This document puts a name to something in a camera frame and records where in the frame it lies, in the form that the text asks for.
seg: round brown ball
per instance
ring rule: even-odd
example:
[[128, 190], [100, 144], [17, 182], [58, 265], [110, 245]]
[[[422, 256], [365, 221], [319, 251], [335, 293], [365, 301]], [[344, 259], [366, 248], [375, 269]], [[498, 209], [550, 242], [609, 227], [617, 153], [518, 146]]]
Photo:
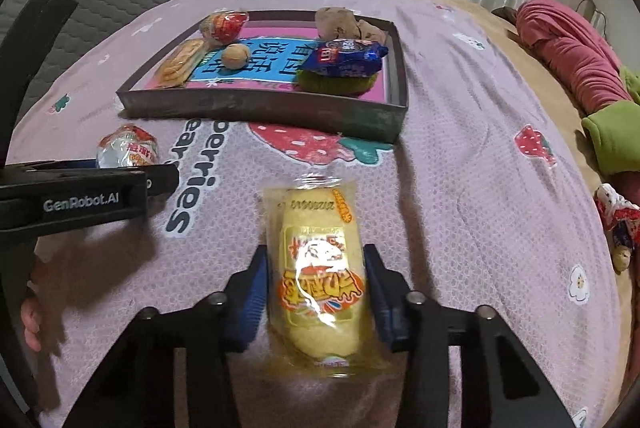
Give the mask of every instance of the round brown ball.
[[222, 64], [232, 71], [242, 69], [251, 59], [251, 51], [249, 47], [241, 43], [233, 43], [222, 51], [220, 61]]

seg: wrapped bread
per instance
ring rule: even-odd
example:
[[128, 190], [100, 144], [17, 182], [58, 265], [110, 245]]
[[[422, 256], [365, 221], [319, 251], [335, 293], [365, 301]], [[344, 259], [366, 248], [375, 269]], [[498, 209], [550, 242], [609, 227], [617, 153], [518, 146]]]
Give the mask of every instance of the wrapped bread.
[[353, 193], [341, 185], [270, 198], [278, 201], [270, 217], [272, 327], [307, 367], [359, 364], [372, 319]]
[[158, 87], [178, 87], [202, 61], [209, 47], [203, 38], [185, 40], [158, 67]]

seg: metal bolt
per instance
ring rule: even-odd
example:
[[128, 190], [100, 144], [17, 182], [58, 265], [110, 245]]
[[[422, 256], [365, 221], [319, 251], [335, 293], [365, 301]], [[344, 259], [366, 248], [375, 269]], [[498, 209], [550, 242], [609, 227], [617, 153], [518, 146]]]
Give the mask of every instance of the metal bolt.
[[223, 305], [226, 305], [226, 301], [226, 294], [224, 294], [222, 291], [217, 291], [207, 296], [207, 302], [209, 302], [209, 304], [211, 305], [215, 305], [216, 307], [222, 307]]
[[158, 316], [159, 314], [160, 311], [155, 307], [145, 307], [139, 310], [136, 318], [139, 320], [150, 320], [151, 318], [153, 318], [154, 316]]
[[406, 294], [406, 300], [411, 305], [422, 305], [427, 301], [427, 297], [420, 291], [409, 291]]
[[481, 305], [476, 309], [476, 313], [485, 320], [493, 320], [498, 313], [490, 305]]

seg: red strawberry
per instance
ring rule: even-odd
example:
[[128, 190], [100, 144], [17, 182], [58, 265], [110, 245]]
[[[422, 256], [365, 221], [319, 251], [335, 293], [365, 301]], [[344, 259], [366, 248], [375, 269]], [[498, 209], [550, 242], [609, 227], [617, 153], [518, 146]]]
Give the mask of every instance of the red strawberry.
[[353, 150], [343, 147], [341, 136], [306, 128], [293, 128], [280, 124], [249, 123], [249, 129], [265, 143], [284, 155], [316, 165], [327, 165], [336, 159], [353, 161]]
[[530, 124], [520, 131], [514, 141], [521, 154], [528, 157], [541, 157], [549, 167], [556, 165], [556, 158], [545, 136]]

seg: clear plastic packaging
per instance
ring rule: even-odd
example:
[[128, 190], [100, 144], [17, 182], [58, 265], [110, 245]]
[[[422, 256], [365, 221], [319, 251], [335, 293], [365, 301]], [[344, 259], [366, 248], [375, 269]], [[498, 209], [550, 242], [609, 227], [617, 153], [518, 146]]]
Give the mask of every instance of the clear plastic packaging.
[[124, 124], [102, 138], [96, 156], [98, 168], [119, 168], [158, 164], [158, 143], [149, 132]]
[[217, 12], [200, 23], [200, 32], [210, 47], [223, 47], [238, 40], [242, 27], [248, 21], [249, 13], [244, 11]]
[[178, 87], [191, 75], [193, 69], [209, 51], [203, 38], [185, 40], [158, 67], [159, 88]]
[[264, 191], [279, 372], [288, 366], [349, 376], [385, 366], [367, 296], [355, 193], [353, 182], [316, 175]]

